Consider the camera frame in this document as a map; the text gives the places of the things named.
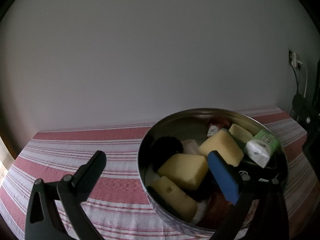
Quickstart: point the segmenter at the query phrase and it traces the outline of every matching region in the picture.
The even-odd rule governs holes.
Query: metal tin
[[[150,165],[148,150],[151,144],[162,136],[173,136],[180,141],[195,139],[199,144],[201,144],[207,139],[207,123],[209,122],[209,120],[217,117],[225,117],[231,122],[240,125],[253,135],[257,134],[262,129],[269,131],[268,128],[255,121],[254,119],[232,111],[216,108],[190,109],[171,114],[157,122],[142,139],[138,151],[137,166],[140,182],[153,210],[169,226],[171,226],[178,232],[189,236],[210,238],[215,230],[201,228],[186,223],[168,213],[153,199],[153,197],[147,191],[147,186],[145,185],[146,169]],[[281,185],[284,191],[287,185],[287,178],[283,180]],[[244,234],[245,230],[246,228],[240,230],[239,234]]]

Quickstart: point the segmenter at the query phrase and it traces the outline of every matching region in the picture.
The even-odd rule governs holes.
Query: red and white striped cloth
[[[319,182],[302,153],[306,131],[275,106],[237,111],[268,127],[281,141],[289,162],[285,200],[290,235],[301,230],[318,201]],[[18,239],[24,239],[25,217],[33,182],[57,181],[73,174],[96,150],[107,166],[90,198],[81,206],[105,239],[197,239],[165,224],[152,210],[136,167],[139,144],[153,123],[39,132],[22,150],[0,188],[0,213]],[[68,233],[77,238],[60,202],[57,208]]]

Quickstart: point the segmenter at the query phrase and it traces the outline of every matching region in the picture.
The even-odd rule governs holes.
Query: foam block
[[[198,210],[197,202],[166,176],[152,183],[151,187],[181,215],[185,222],[193,219]]]
[[[247,143],[253,138],[253,135],[249,133],[246,129],[242,128],[241,126],[237,124],[232,124],[229,132],[232,134],[232,136],[239,141],[243,143]]]
[[[221,192],[227,201],[236,204],[239,199],[239,184],[241,183],[234,176],[235,172],[231,172],[231,168],[227,167],[217,152],[210,152],[208,155],[208,164],[211,173],[217,181]]]
[[[212,151],[218,151],[227,164],[237,167],[244,154],[236,141],[226,130],[220,130],[208,138],[199,147],[202,156],[208,157]]]
[[[175,154],[158,170],[178,187],[197,190],[208,171],[207,160],[201,155]]]

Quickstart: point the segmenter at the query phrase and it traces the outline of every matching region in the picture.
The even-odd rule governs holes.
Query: green packaging
[[[250,159],[264,168],[280,146],[280,141],[275,136],[261,130],[252,140],[247,142],[244,152]]]

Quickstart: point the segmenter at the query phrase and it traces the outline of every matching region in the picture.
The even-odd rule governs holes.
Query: metal screw
[[[272,181],[272,183],[273,183],[274,185],[279,184],[279,180],[277,180],[277,179],[272,179],[271,181]]]
[[[249,180],[251,179],[248,174],[243,174],[243,175],[241,176],[241,178],[242,178],[243,181],[249,181]]]
[[[35,180],[35,184],[36,184],[36,185],[40,185],[41,182],[42,182],[42,179],[36,179],[36,180]]]
[[[63,177],[63,180],[66,182],[70,181],[71,179],[72,179],[72,175],[70,174],[67,174],[66,176]]]

